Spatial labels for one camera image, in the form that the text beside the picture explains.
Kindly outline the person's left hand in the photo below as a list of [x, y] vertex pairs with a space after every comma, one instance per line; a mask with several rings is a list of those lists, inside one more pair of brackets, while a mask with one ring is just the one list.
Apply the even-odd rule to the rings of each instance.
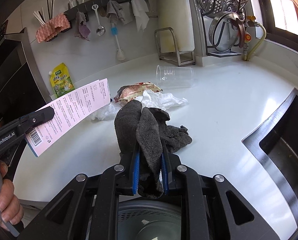
[[0, 174], [2, 177], [2, 187], [0, 191], [0, 227], [5, 231], [9, 229], [4, 223], [16, 225], [21, 222], [24, 210], [19, 199], [14, 195], [14, 184], [10, 179], [5, 178], [8, 167], [6, 163], [0, 161]]

